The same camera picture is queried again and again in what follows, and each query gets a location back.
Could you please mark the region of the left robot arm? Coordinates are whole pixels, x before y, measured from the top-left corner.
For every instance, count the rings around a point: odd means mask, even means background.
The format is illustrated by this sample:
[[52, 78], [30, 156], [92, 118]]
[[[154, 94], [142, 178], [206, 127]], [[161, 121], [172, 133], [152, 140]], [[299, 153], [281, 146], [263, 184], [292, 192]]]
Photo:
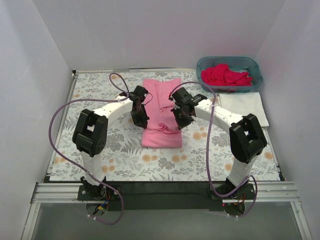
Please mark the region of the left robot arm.
[[108, 127], [118, 118], [130, 113], [135, 126], [146, 129], [148, 120], [144, 101], [149, 92], [142, 86], [134, 91], [122, 92], [115, 100], [95, 110], [81, 111], [72, 142], [76, 145], [87, 170], [80, 181], [85, 191], [96, 200], [106, 194], [106, 182], [103, 172], [101, 152], [107, 144]]

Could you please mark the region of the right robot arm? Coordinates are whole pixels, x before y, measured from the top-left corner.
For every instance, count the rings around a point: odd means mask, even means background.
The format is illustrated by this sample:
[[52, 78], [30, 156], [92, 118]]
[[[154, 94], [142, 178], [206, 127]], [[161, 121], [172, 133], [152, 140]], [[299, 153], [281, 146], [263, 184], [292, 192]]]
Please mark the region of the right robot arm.
[[216, 126], [229, 134], [234, 161], [224, 184], [211, 187], [213, 193], [217, 197], [227, 198], [245, 186], [251, 178], [253, 163], [267, 146], [258, 118], [251, 113], [242, 116], [216, 106], [202, 94], [192, 96], [181, 85], [168, 98], [174, 103], [171, 111], [179, 129], [190, 125], [194, 118], [200, 118], [209, 122], [209, 128]]

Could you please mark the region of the pink t shirt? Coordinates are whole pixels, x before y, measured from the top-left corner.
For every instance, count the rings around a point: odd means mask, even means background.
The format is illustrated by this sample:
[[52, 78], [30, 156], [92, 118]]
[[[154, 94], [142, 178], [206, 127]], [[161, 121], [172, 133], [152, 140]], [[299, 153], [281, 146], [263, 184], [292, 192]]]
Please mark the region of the pink t shirt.
[[180, 78], [170, 81], [144, 79], [142, 86], [151, 94], [146, 98], [147, 128], [142, 132], [141, 145], [145, 148], [181, 148], [182, 133], [172, 112], [171, 91], [181, 84]]

